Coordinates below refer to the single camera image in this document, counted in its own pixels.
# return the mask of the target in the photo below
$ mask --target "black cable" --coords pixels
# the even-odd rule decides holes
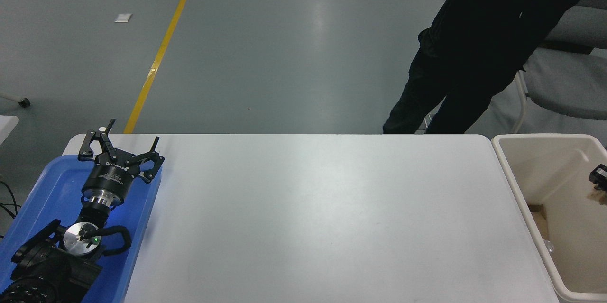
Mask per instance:
[[[13,194],[13,191],[11,190],[11,188],[9,187],[9,185],[6,184],[6,182],[0,181],[0,184],[4,184],[4,186],[6,187],[6,189],[9,190],[10,196],[11,196],[11,198],[13,198],[13,206],[15,207],[15,215],[17,215],[17,200],[15,200],[15,195]]]
[[[5,206],[17,206],[17,207],[21,208],[21,204],[4,203],[4,202],[0,202],[0,204],[3,204]]]
[[[14,218],[17,216],[16,214],[13,214],[13,212],[11,212],[11,211],[10,211],[8,208],[6,208],[6,206],[4,206],[3,204],[0,204],[0,208],[2,208],[2,209],[3,209],[3,210],[5,210],[7,213],[9,213],[9,216],[10,216],[11,218],[13,218],[13,219],[14,219]]]

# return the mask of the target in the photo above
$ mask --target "white table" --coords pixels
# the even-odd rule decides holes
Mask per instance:
[[[17,123],[19,123],[17,116],[0,116],[0,145],[17,126]]]
[[[126,303],[558,301],[484,137],[160,138]]]

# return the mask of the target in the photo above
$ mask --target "concrete floor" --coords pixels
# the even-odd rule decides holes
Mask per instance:
[[[124,129],[178,1],[0,0],[1,88],[32,102],[0,100],[0,115],[19,117],[0,146],[19,203],[72,136],[111,118]],[[135,133],[379,134],[443,1],[188,0]],[[133,17],[114,24],[119,13]],[[507,133],[512,94],[469,132]],[[535,114],[522,132],[607,143],[604,124]],[[0,214],[0,234],[8,225]]]

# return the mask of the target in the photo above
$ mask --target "black cable on floor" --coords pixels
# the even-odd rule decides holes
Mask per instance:
[[[2,209],[3,209],[3,210],[5,210],[7,213],[9,213],[9,216],[10,216],[11,218],[13,218],[13,219],[14,219],[14,218],[17,216],[16,214],[13,214],[13,212],[11,212],[11,211],[10,211],[8,208],[6,208],[6,206],[4,206],[3,204],[0,204],[0,208],[2,208]]]
[[[11,188],[9,187],[9,185],[6,182],[0,181],[0,184],[3,184],[6,187],[6,189],[8,189],[8,191],[10,193],[10,197],[13,199],[12,206],[15,208],[15,215],[17,215],[17,200],[15,200],[15,195],[13,194],[13,191],[11,190]]]

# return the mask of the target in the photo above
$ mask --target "black pants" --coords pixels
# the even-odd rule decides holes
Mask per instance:
[[[419,34],[409,80],[384,134],[412,134],[442,100],[427,134],[463,134],[579,0],[446,0]]]

